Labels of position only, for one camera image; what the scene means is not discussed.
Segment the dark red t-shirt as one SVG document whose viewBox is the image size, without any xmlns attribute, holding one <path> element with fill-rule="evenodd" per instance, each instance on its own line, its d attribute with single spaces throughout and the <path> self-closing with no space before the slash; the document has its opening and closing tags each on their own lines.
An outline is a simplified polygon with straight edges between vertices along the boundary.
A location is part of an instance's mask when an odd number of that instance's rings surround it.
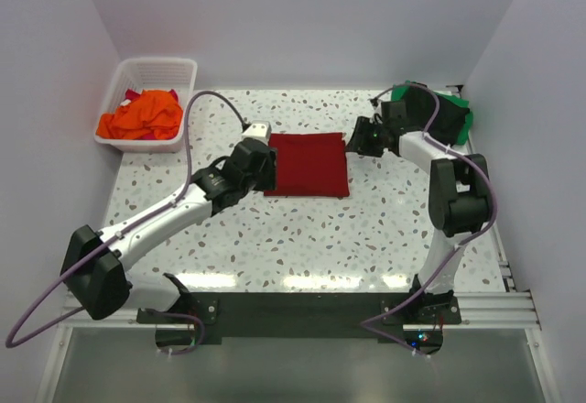
<svg viewBox="0 0 586 403">
<path fill-rule="evenodd" d="M 341 132 L 273 134 L 269 146 L 277 151 L 277 184 L 266 197 L 350 196 Z"/>
</svg>

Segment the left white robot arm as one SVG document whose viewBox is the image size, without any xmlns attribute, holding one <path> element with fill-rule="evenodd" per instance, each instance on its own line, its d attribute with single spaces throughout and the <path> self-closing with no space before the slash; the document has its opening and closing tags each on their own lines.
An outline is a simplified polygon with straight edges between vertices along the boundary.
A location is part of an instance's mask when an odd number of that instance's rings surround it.
<svg viewBox="0 0 586 403">
<path fill-rule="evenodd" d="M 276 151 L 265 140 L 245 137 L 230 156 L 189 176 L 184 186 L 134 217 L 71 236 L 61 273 L 70 293 L 92 319 L 122 309 L 170 310 L 186 288 L 172 275 L 153 282 L 130 278 L 130 269 L 173 235 L 206 223 L 251 191 L 276 187 Z"/>
</svg>

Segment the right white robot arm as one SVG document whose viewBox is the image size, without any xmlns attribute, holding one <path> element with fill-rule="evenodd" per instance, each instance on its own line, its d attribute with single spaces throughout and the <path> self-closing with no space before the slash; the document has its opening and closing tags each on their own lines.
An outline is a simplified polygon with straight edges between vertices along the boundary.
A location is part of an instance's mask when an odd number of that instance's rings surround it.
<svg viewBox="0 0 586 403">
<path fill-rule="evenodd" d="M 384 103 L 372 117 L 357 118 L 346 151 L 380 158 L 394 153 L 429 177 L 429 219 L 434 227 L 426 260 L 401 306 L 448 303 L 467 245 L 494 224 L 494 188 L 480 154 L 465 155 L 442 144 L 407 118 L 403 102 Z"/>
</svg>

